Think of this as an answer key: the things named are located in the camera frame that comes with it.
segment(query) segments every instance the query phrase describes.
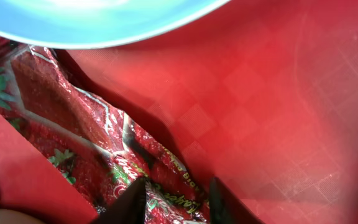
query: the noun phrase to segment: candy wrapper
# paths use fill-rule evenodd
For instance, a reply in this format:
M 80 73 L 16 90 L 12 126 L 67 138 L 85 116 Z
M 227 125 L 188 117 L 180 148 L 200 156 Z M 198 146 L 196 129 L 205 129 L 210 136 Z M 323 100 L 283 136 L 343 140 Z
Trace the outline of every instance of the candy wrapper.
M 186 167 L 124 111 L 74 86 L 43 47 L 0 39 L 0 114 L 98 213 L 146 177 L 145 223 L 209 223 L 208 196 Z

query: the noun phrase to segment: red tablecloth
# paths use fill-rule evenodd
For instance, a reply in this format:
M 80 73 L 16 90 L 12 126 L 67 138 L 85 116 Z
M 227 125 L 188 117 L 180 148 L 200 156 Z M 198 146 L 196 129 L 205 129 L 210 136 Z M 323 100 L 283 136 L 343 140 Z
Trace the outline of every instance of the red tablecloth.
M 68 52 L 89 89 L 266 223 L 358 223 L 358 1 L 233 0 L 160 37 Z

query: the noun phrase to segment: red placemat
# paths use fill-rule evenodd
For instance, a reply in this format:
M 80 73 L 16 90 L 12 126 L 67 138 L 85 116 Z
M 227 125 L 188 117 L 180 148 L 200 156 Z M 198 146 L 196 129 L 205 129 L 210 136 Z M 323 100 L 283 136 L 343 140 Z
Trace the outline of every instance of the red placemat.
M 358 223 L 358 1 L 233 0 L 68 52 L 89 89 L 266 223 Z

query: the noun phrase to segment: crumpled packaging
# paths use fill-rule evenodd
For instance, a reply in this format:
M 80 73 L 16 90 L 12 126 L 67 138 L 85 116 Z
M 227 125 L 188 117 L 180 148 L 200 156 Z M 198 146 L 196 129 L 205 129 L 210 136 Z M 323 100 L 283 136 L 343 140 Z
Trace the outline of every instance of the crumpled packaging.
M 0 114 L 97 210 L 147 178 L 145 223 L 209 223 L 207 194 L 124 111 L 71 83 L 44 47 L 0 53 Z

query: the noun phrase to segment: plate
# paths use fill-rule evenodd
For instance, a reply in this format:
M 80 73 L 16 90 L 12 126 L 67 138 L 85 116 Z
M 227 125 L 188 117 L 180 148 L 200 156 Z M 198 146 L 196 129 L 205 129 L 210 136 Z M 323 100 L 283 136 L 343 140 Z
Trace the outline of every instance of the plate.
M 185 25 L 230 0 L 0 0 L 0 36 L 58 49 L 129 44 Z

